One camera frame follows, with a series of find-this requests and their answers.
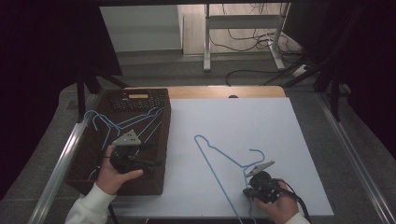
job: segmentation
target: table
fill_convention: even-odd
[[[274,99],[274,101],[277,101],[279,99],[287,100],[285,97],[285,93],[280,87],[170,87],[168,88],[169,90],[169,95],[171,99],[177,100],[177,99],[186,99],[186,98],[217,98],[218,100],[222,100],[224,103],[224,100],[227,101],[232,101],[233,99],[227,99],[230,95],[236,95],[238,97],[246,97],[246,98],[254,98],[254,99],[249,99],[249,100],[262,100],[262,98],[267,98],[267,99]],[[89,98],[87,102],[87,107],[90,108],[90,105],[94,105],[95,97],[92,96]],[[78,145],[78,140],[80,139],[80,135],[82,134],[83,127],[85,126],[85,121],[76,124],[75,129],[70,135],[69,141],[67,142],[66,146],[64,147],[64,152],[61,155],[50,179],[47,184],[47,186],[44,189],[44,192],[37,203],[37,206],[35,208],[35,211],[33,212],[30,223],[37,223],[41,222],[45,219],[49,209],[51,202],[54,199],[54,196],[60,186],[60,184],[63,181],[64,173],[67,170],[67,166],[70,163],[70,159],[73,156],[73,153],[75,152],[75,149],[77,148]],[[124,214],[125,211],[128,212],[128,209],[120,209],[118,205],[121,206],[121,208],[125,208],[125,204],[129,204],[130,202],[125,203],[125,198],[120,198],[120,201],[115,202],[115,211],[116,214],[121,214],[122,216],[130,216],[128,214]],[[232,214],[227,213],[228,215],[225,215],[226,217],[232,217]],[[214,214],[208,214],[206,217],[213,217]],[[190,216],[187,217],[196,217],[196,214],[191,214]]]

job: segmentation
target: wall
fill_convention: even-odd
[[[181,49],[177,6],[100,9],[116,52]]]

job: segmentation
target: white tabletop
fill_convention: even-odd
[[[261,159],[249,151],[260,150],[263,162],[275,161],[265,171],[285,179],[310,216],[333,215],[289,98],[173,99],[171,106],[163,194],[119,196],[113,203],[117,216],[236,217],[194,141],[197,134],[242,165]],[[243,169],[197,140],[238,216],[249,217]],[[252,215],[267,217],[255,204]]]

